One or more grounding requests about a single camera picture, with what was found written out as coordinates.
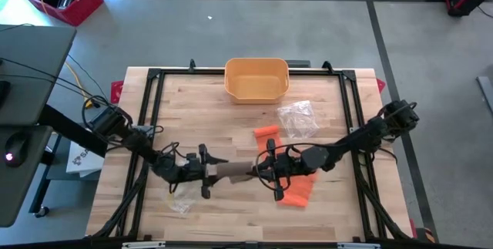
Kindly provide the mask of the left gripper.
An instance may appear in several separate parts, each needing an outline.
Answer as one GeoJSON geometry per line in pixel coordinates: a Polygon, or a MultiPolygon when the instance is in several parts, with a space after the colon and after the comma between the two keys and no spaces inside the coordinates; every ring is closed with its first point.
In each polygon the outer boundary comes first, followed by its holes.
{"type": "Polygon", "coordinates": [[[210,187],[218,183],[221,178],[209,177],[207,166],[209,164],[227,163],[228,160],[211,156],[203,143],[199,145],[198,153],[187,153],[185,159],[187,163],[183,166],[180,182],[199,180],[202,183],[200,190],[202,198],[210,199],[210,187]]]}

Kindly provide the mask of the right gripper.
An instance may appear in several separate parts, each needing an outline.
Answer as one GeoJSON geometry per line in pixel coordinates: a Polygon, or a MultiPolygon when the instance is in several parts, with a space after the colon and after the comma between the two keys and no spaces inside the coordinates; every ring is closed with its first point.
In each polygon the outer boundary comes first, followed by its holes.
{"type": "Polygon", "coordinates": [[[291,177],[299,171],[299,165],[296,160],[289,156],[288,153],[277,153],[274,139],[267,140],[267,157],[257,159],[257,168],[266,168],[266,170],[257,170],[255,167],[247,172],[248,176],[264,176],[264,179],[273,184],[272,190],[275,201],[281,201],[284,198],[284,192],[292,184],[291,177]]]}

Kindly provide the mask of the orange elastic bandage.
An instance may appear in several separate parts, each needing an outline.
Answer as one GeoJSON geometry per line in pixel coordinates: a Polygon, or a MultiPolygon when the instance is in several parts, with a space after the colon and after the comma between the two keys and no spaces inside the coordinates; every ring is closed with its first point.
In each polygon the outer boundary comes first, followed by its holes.
{"type": "MultiPolygon", "coordinates": [[[[277,125],[257,128],[253,131],[257,141],[257,148],[260,153],[267,149],[268,139],[273,139],[276,146],[282,145],[277,125]]],[[[308,176],[291,177],[291,185],[284,192],[284,198],[278,201],[280,206],[306,207],[313,192],[314,184],[317,181],[317,174],[312,173],[308,176]]]]}

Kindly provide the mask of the clear plastic bag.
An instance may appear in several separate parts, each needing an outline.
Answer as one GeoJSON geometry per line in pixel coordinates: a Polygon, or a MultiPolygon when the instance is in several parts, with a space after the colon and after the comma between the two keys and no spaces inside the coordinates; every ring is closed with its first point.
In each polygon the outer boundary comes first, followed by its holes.
{"type": "Polygon", "coordinates": [[[309,100],[281,106],[277,109],[277,115],[291,139],[310,138],[320,129],[309,100]]]}
{"type": "Polygon", "coordinates": [[[186,214],[200,197],[198,182],[171,185],[166,195],[166,205],[179,214],[186,214]]]}

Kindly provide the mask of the yellow plastic bin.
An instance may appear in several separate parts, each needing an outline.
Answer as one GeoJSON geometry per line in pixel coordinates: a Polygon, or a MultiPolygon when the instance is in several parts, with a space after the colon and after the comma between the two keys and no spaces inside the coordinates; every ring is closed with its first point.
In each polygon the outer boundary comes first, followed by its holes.
{"type": "Polygon", "coordinates": [[[280,58],[230,59],[224,67],[224,88],[236,104],[276,104],[290,88],[289,66],[280,58]]]}

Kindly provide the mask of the silver aluminium profile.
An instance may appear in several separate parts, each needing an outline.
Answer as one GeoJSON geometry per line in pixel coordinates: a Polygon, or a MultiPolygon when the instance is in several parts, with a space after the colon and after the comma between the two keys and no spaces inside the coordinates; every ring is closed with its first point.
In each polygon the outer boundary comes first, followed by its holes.
{"type": "Polygon", "coordinates": [[[165,241],[135,241],[123,243],[121,249],[163,249],[165,241]]]}
{"type": "Polygon", "coordinates": [[[379,244],[372,243],[337,243],[337,249],[381,249],[379,244]]]}

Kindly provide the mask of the white printed cardboard box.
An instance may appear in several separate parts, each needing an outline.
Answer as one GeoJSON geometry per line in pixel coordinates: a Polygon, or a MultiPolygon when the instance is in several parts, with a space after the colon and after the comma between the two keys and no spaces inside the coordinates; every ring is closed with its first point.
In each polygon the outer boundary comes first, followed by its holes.
{"type": "Polygon", "coordinates": [[[89,174],[100,171],[103,164],[103,157],[81,147],[77,143],[70,142],[66,173],[87,177],[89,174]]]}

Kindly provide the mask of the black slanted desk beam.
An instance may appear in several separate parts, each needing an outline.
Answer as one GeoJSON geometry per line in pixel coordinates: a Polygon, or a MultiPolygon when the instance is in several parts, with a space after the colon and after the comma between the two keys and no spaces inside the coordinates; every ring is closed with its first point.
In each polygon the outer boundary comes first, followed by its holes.
{"type": "Polygon", "coordinates": [[[65,138],[79,144],[81,147],[104,157],[107,145],[94,133],[86,130],[55,108],[46,104],[38,118],[39,125],[50,126],[65,138]]]}

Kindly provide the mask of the black desk leg with caster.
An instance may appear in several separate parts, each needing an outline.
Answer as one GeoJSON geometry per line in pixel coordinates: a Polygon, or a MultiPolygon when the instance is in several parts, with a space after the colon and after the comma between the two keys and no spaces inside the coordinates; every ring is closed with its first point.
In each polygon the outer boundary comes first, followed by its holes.
{"type": "Polygon", "coordinates": [[[45,217],[50,211],[48,207],[42,205],[42,202],[49,188],[49,184],[51,183],[51,180],[48,179],[47,176],[49,174],[50,166],[53,164],[55,159],[55,153],[59,147],[61,139],[62,137],[58,135],[55,139],[54,145],[52,147],[46,146],[45,152],[42,154],[40,164],[44,164],[45,169],[42,173],[40,183],[29,208],[29,213],[33,214],[35,218],[45,217]]]}

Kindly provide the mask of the dark grey desk top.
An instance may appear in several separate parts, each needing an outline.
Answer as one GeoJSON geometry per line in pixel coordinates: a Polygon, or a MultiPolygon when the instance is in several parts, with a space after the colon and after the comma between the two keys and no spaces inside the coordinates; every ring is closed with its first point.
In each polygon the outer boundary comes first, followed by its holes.
{"type": "Polygon", "coordinates": [[[15,223],[51,133],[50,126],[0,127],[0,227],[15,223]],[[19,167],[8,167],[4,160],[5,143],[17,132],[29,135],[25,161],[19,167]]]}

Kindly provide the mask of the black computer mouse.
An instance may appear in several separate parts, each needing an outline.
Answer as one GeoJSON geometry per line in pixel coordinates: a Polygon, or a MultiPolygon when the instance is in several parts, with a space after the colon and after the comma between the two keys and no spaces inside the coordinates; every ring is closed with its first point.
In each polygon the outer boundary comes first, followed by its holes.
{"type": "Polygon", "coordinates": [[[12,134],[5,143],[5,164],[8,167],[19,167],[25,161],[29,135],[26,132],[12,134]]]}

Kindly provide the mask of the grey metal bar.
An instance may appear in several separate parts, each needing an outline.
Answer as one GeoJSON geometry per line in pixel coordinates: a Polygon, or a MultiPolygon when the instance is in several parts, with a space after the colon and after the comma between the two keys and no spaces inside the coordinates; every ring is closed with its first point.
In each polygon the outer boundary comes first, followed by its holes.
{"type": "Polygon", "coordinates": [[[476,81],[481,89],[485,102],[493,115],[493,84],[487,76],[478,76],[476,81]]]}

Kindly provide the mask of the black aluminium table frame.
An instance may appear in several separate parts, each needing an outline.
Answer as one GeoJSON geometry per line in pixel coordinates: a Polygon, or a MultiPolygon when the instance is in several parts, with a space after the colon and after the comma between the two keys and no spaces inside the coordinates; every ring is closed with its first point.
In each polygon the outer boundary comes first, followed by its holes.
{"type": "MultiPolygon", "coordinates": [[[[221,75],[179,74],[176,69],[157,79],[147,75],[147,68],[128,68],[119,105],[134,120],[163,128],[155,138],[156,149],[177,142],[186,154],[205,144],[214,157],[251,161],[258,152],[253,131],[278,123],[274,105],[232,103],[221,75]]],[[[303,100],[311,102],[316,116],[315,143],[340,139],[382,106],[372,69],[342,76],[316,69],[309,76],[291,76],[283,102],[303,100]]],[[[346,155],[332,171],[319,172],[305,208],[277,204],[259,180],[221,180],[207,200],[195,187],[195,203],[184,214],[171,208],[168,184],[149,175],[137,234],[161,241],[350,241],[364,235],[356,168],[346,155]]]]}

